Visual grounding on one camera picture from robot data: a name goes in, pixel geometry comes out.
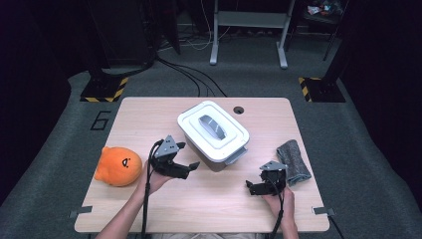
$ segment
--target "wrist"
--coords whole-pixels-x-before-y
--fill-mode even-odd
[[[295,220],[287,219],[287,218],[282,219],[282,223],[281,223],[280,227],[282,228],[283,231],[285,231],[285,230],[289,231],[289,230],[293,230],[293,229],[298,230],[298,227],[295,223]]]
[[[136,198],[142,198],[143,199],[145,197],[145,185],[137,186],[134,189],[133,196],[135,196]]]

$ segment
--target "table leg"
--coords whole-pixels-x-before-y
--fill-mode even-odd
[[[292,12],[295,6],[295,1],[296,0],[292,0],[289,5],[289,10],[287,12],[286,20],[285,20],[285,26],[283,27],[282,37],[280,39],[280,42],[277,42],[277,51],[279,53],[280,67],[283,70],[288,68],[288,61],[286,60],[286,53],[285,53],[284,47],[285,47],[285,42],[286,42],[286,36],[288,35],[288,31],[289,31],[290,21],[292,19]]]
[[[218,56],[218,0],[214,3],[214,41],[212,43],[210,65],[217,65]]]

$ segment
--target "plush toy face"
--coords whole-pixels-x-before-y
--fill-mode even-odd
[[[142,173],[142,160],[125,147],[104,147],[94,178],[112,186],[126,186]]]

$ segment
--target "yellow and black striped marker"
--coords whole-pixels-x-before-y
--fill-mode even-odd
[[[310,90],[308,89],[305,80],[320,81],[320,78],[299,78],[299,84],[301,84],[302,93],[304,94],[305,101],[311,103],[313,99],[311,98]]]
[[[126,86],[128,78],[124,78],[118,84],[115,92],[112,92],[109,97],[83,97],[81,96],[81,102],[91,102],[91,103],[103,103],[103,102],[117,102],[123,93],[123,89]]]
[[[342,95],[338,86],[334,84],[322,85],[322,78],[299,78],[302,93],[305,100],[309,103],[345,103],[344,96]]]

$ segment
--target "black cable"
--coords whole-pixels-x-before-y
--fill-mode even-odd
[[[146,63],[145,65],[142,66],[142,68],[134,70],[134,71],[130,71],[130,72],[125,72],[125,73],[120,73],[120,74],[108,74],[112,77],[121,77],[121,78],[127,78],[127,77],[131,77],[133,75],[139,74],[147,69],[149,69],[153,64],[153,61],[149,61],[148,63]]]
[[[146,219],[147,219],[147,212],[148,212],[148,199],[149,199],[149,189],[150,189],[150,183],[149,180],[151,179],[151,175],[152,175],[152,171],[150,171],[151,168],[151,161],[152,161],[152,156],[155,154],[155,151],[158,150],[158,148],[154,151],[154,149],[157,146],[160,146],[162,143],[164,142],[164,139],[157,141],[154,146],[151,148],[151,151],[149,152],[149,157],[148,157],[148,164],[146,167],[146,183],[145,183],[145,195],[144,195],[144,199],[143,199],[143,217],[142,217],[142,232],[141,232],[141,237],[142,239],[145,239],[145,232],[146,232]]]
[[[185,27],[185,29],[183,30],[179,30],[177,33],[179,34],[179,43],[189,43],[189,44],[193,44],[193,42],[197,41],[197,40],[208,40],[209,38],[207,37],[206,39],[204,37],[202,37],[201,35],[199,35],[198,33],[196,33],[193,29],[193,23],[190,25],[192,30],[190,32],[187,31],[187,29],[189,28],[189,26]],[[162,39],[161,45],[158,48],[158,51],[160,50],[165,50],[167,48],[170,48],[171,45],[168,42],[168,40],[166,39]]]
[[[180,67],[180,65],[177,65],[177,64],[174,64],[174,63],[169,63],[169,62],[167,62],[167,61],[165,61],[165,60],[163,60],[163,59],[161,59],[161,58],[157,58],[158,59],[158,61],[159,62],[161,62],[161,61],[163,61],[163,62],[161,62],[161,63],[163,63],[163,64],[165,64],[165,65],[171,65],[171,66],[173,66],[173,67],[175,67],[175,68],[177,68],[177,71],[179,71],[180,73],[182,73],[183,75],[185,75],[186,77],[188,77],[188,78],[190,78],[191,80],[193,80],[193,78],[196,80],[196,81],[198,81],[198,82],[200,82],[200,83],[202,83],[204,86],[205,86],[205,88],[206,88],[206,90],[207,90],[207,97],[208,97],[208,91],[210,91],[211,93],[212,93],[212,95],[215,97],[215,93],[212,91],[212,89],[207,85],[207,84],[205,84],[203,81],[201,81],[200,79],[198,79],[197,77],[195,77],[193,74],[191,74],[191,73],[189,73],[189,72],[187,72],[187,71],[185,71],[185,70],[183,70],[183,69],[180,69],[179,67]]]
[[[334,219],[332,219],[332,216],[328,216],[328,219],[332,222],[332,224],[334,224],[334,227],[335,229],[337,229],[337,232],[340,235],[340,237],[344,239],[344,236],[342,235],[340,229],[338,228],[337,223],[335,223]]]
[[[170,62],[167,62],[167,61],[165,61],[165,60],[163,60],[163,59],[161,59],[161,58],[159,58],[159,57],[157,57],[157,59],[159,59],[159,61],[162,61],[162,62],[165,62],[165,63],[167,63],[167,64],[171,64],[172,66],[175,66],[175,67],[179,67],[179,68],[186,68],[186,69],[189,69],[189,70],[191,70],[191,71],[195,71],[195,72],[197,72],[197,73],[199,73],[199,74],[201,74],[201,75],[203,75],[204,77],[206,77],[206,78],[208,78],[216,87],[217,87],[217,89],[221,92],[221,94],[223,94],[223,96],[224,97],[226,97],[227,98],[227,95],[223,92],[223,90],[220,88],[220,86],[218,86],[218,84],[210,77],[210,76],[208,76],[207,74],[205,74],[205,73],[203,73],[203,72],[201,72],[201,71],[199,71],[199,70],[196,70],[196,69],[194,69],[194,68],[190,68],[190,67],[187,67],[187,66],[183,66],[183,65],[178,65],[178,64],[175,64],[175,63],[170,63]],[[206,87],[207,87],[207,89],[210,89],[210,91],[212,92],[212,90],[211,90],[211,88],[209,88],[205,83],[203,83],[202,81],[200,81],[202,84],[204,84]]]
[[[160,63],[162,63],[162,64],[164,64],[165,66],[167,66],[169,68],[172,68],[172,69],[174,69],[174,70],[178,71],[179,73],[181,73],[181,74],[183,74],[183,75],[186,76],[186,74],[184,74],[180,69],[177,69],[176,67],[171,66],[170,64],[167,64],[165,62],[161,62],[159,58],[157,58],[157,61],[160,62]],[[201,96],[201,88],[199,87],[199,85],[190,76],[186,76],[186,77],[189,78],[196,85],[196,88],[198,89],[198,97],[200,97]]]

